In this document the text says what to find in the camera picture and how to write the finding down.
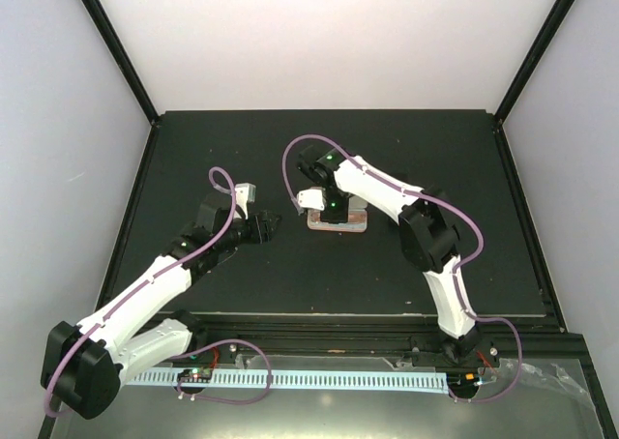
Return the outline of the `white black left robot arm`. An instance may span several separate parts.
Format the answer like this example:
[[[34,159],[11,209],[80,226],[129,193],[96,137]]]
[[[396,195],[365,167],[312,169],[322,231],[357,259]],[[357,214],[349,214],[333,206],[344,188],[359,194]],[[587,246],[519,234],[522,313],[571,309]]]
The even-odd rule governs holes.
[[[252,187],[227,197],[215,192],[197,218],[175,237],[148,269],[116,298],[75,324],[53,327],[44,351],[44,405],[57,397],[86,420],[106,410],[122,387],[151,367],[172,359],[200,359],[207,350],[206,326],[177,310],[151,330],[144,328],[166,304],[188,291],[242,245],[272,241],[281,216],[252,213]]]

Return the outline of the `pink glasses case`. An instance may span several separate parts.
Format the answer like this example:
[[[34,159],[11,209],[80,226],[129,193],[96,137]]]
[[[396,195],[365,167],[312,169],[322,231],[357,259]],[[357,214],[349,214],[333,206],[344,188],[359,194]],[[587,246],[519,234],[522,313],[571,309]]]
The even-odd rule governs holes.
[[[338,233],[363,233],[368,227],[368,204],[358,196],[349,197],[348,222],[322,222],[320,213],[308,210],[307,226],[310,230]]]

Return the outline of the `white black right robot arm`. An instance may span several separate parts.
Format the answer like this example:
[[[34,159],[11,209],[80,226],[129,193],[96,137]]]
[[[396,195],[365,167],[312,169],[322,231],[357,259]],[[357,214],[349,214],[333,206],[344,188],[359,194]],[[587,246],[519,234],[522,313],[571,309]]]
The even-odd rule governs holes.
[[[313,182],[296,194],[296,203],[307,213],[313,230],[363,232],[367,206],[383,212],[398,228],[404,258],[422,272],[437,310],[442,358],[460,365],[475,352],[481,336],[476,313],[470,305],[456,268],[460,233],[456,215],[441,205],[422,199],[446,200],[442,190],[424,190],[394,178],[356,156],[348,160],[336,149],[321,152],[309,146],[296,166]]]

